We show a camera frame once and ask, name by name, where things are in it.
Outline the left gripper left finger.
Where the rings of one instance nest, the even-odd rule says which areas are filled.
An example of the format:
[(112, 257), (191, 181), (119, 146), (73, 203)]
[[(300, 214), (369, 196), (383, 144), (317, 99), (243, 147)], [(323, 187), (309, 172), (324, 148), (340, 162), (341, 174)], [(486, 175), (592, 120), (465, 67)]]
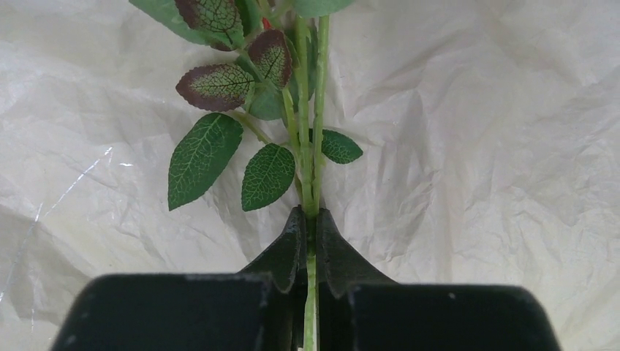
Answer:
[(118, 273), (76, 297), (53, 350), (297, 350), (305, 219), (236, 273)]

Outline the flower stems bunch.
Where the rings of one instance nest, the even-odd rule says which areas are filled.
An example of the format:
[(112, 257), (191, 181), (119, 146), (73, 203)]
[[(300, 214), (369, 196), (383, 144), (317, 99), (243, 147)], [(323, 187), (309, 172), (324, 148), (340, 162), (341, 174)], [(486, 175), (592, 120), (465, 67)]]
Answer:
[(262, 148), (241, 182), (241, 208), (256, 211), (294, 188), (303, 223), (294, 269), (306, 272), (301, 348), (320, 349), (319, 225), (327, 161), (362, 156), (351, 138), (324, 127), (330, 17), (347, 1), (135, 1), (134, 6), (189, 42), (234, 52), (176, 83), (205, 115), (175, 147), (168, 168), (170, 211), (203, 196), (249, 129)]

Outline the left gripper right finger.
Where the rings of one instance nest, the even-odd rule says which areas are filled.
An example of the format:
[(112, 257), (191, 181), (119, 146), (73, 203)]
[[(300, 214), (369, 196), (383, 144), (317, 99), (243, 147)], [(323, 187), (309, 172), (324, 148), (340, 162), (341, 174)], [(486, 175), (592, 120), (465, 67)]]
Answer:
[(321, 350), (559, 350), (539, 301), (510, 285), (398, 283), (317, 217)]

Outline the peach paper bouquet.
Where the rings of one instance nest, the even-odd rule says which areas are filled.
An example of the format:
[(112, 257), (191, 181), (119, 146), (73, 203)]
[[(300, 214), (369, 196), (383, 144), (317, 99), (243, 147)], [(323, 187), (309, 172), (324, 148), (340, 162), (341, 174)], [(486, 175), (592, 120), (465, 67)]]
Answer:
[[(220, 53), (128, 1), (1, 3), (1, 348), (49, 348), (112, 272), (241, 269), (298, 199), (241, 209), (250, 132), (168, 211), (202, 111), (175, 85)], [(564, 350), (619, 348), (619, 3), (356, 1), (330, 19), (327, 163), (342, 235), (402, 282), (519, 284)]]

